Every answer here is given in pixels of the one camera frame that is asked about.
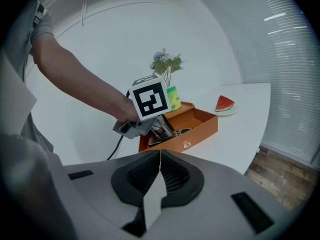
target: green cup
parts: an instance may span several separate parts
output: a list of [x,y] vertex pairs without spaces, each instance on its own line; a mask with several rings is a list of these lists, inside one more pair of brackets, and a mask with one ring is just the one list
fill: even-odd
[[169,87],[166,89],[166,92],[169,97],[171,111],[175,111],[175,110],[181,108],[181,101],[180,101],[180,98],[178,95],[177,88],[175,86]]

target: gray clothing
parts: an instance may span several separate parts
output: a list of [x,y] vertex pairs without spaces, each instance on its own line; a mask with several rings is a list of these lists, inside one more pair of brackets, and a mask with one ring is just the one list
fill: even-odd
[[[36,39],[44,33],[53,35],[52,17],[49,14],[42,17],[39,23],[38,21],[34,23],[36,15],[43,15],[39,12],[40,6],[39,1],[27,4],[11,26],[2,44],[4,52],[22,81],[25,81],[27,57]],[[21,135],[40,144],[46,152],[54,150],[54,146],[36,128],[31,113],[23,126]]]

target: white plate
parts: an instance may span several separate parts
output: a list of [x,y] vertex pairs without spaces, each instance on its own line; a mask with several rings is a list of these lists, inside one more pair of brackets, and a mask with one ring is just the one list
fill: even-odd
[[230,108],[229,110],[221,111],[221,112],[214,111],[213,114],[217,115],[218,117],[225,117],[225,116],[231,116],[231,115],[237,113],[238,110],[239,110],[239,107],[236,105],[233,105],[233,107]]

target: watermelon slice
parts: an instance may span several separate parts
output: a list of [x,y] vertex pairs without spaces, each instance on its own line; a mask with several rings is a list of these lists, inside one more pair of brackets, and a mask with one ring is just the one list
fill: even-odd
[[234,106],[235,102],[225,96],[220,95],[215,107],[216,112],[226,111]]

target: window blinds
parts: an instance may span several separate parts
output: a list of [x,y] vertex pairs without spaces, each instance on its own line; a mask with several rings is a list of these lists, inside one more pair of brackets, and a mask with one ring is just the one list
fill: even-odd
[[271,83],[262,144],[319,166],[320,44],[303,12],[293,0],[201,1],[229,36],[244,83]]

